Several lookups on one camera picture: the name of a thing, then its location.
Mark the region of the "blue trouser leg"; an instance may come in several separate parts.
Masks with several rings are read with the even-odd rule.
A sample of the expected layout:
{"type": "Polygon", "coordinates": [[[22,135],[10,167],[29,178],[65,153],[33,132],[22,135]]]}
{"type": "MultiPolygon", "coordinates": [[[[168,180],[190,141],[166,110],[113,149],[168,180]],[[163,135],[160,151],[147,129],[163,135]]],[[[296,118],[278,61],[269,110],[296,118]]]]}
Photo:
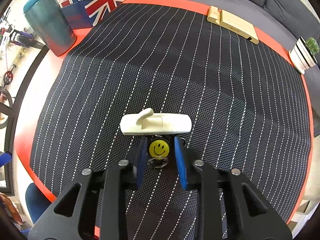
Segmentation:
{"type": "Polygon", "coordinates": [[[31,183],[25,192],[25,201],[27,209],[33,224],[41,217],[46,211],[48,206],[52,203],[35,185],[31,183]]]}

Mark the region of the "white plastic hook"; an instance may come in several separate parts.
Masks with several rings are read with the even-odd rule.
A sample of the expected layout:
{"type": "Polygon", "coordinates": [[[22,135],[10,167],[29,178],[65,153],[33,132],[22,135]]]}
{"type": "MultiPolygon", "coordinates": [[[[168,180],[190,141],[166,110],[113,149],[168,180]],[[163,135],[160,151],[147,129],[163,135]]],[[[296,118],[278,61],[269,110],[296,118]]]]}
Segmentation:
{"type": "Polygon", "coordinates": [[[126,114],[120,121],[124,135],[170,135],[191,131],[189,115],[175,113],[154,113],[147,108],[136,114],[126,114]]]}

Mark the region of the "red table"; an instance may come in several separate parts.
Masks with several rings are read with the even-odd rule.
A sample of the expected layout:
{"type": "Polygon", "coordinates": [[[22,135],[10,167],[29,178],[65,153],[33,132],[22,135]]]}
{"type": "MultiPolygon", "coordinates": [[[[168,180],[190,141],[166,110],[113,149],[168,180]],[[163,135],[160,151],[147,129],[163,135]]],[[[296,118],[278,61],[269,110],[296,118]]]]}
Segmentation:
{"type": "Polygon", "coordinates": [[[186,145],[238,167],[288,220],[311,151],[301,75],[277,51],[198,12],[127,3],[65,58],[39,117],[30,167],[52,194],[82,168],[107,168],[138,145],[123,115],[187,114],[186,145]]]}

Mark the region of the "yellow smiley keychain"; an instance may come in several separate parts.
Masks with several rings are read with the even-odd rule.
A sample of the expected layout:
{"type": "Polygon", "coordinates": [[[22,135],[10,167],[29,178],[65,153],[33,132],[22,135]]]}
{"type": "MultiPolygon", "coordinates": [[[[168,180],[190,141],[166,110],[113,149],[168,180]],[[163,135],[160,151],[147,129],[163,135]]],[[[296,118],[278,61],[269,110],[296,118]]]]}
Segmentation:
{"type": "Polygon", "coordinates": [[[169,163],[170,141],[168,137],[155,135],[148,144],[148,165],[163,168],[169,163]]]}

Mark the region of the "potted cactus striped pot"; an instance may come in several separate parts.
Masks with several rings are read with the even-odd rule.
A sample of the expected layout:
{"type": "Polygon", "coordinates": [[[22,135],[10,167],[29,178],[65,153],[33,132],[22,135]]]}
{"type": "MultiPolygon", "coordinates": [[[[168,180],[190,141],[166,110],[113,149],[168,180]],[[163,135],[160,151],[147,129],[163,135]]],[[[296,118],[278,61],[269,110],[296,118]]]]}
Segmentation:
{"type": "Polygon", "coordinates": [[[304,75],[306,70],[318,64],[315,57],[318,53],[319,45],[313,37],[308,38],[307,41],[300,37],[293,49],[289,51],[289,57],[296,70],[304,75]]]}

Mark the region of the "wooden phone stand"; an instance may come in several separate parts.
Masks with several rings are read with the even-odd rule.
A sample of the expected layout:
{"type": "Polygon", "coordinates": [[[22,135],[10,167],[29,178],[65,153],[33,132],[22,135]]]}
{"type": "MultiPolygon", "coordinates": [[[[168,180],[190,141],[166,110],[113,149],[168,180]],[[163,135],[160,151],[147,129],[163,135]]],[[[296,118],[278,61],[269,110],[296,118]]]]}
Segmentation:
{"type": "Polygon", "coordinates": [[[259,43],[253,24],[246,20],[215,6],[210,6],[207,21],[226,28],[254,44],[259,43]]]}

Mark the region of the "teal thermos bottle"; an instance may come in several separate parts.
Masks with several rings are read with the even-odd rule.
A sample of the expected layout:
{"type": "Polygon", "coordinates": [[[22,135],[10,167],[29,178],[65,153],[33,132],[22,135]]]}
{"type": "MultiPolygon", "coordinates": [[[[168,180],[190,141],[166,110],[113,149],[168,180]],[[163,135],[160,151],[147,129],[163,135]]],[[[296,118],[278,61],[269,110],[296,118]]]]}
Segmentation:
{"type": "Polygon", "coordinates": [[[76,35],[56,0],[29,0],[23,13],[32,29],[56,56],[64,54],[76,42],[76,35]]]}

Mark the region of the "black striped table mat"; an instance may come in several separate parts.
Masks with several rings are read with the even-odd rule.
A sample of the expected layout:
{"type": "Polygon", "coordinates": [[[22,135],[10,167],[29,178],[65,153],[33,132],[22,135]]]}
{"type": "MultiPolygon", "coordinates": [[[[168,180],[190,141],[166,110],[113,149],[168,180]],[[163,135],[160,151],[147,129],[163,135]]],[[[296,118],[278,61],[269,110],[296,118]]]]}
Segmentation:
{"type": "Polygon", "coordinates": [[[29,239],[291,239],[312,148],[304,78],[168,5],[126,3],[65,57],[30,166],[29,239]]]}

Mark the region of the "union jack tissue box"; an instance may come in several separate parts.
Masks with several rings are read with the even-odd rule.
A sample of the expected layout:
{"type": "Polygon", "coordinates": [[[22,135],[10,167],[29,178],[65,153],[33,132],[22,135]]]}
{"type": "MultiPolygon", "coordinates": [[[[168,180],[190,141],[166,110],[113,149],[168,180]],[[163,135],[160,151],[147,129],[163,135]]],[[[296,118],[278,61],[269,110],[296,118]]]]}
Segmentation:
{"type": "Polygon", "coordinates": [[[61,0],[59,5],[72,29],[92,28],[125,0],[61,0]]]}

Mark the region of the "bicycle outside window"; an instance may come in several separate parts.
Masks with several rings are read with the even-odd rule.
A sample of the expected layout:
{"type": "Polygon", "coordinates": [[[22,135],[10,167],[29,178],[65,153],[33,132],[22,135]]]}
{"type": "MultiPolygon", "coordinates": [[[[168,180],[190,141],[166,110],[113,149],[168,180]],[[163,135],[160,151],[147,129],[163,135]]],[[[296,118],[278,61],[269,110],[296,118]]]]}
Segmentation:
{"type": "Polygon", "coordinates": [[[12,108],[14,96],[9,88],[14,80],[17,65],[21,62],[28,49],[43,49],[44,44],[37,40],[37,34],[24,28],[23,31],[15,29],[8,20],[11,8],[8,7],[1,16],[1,104],[12,108]]]}

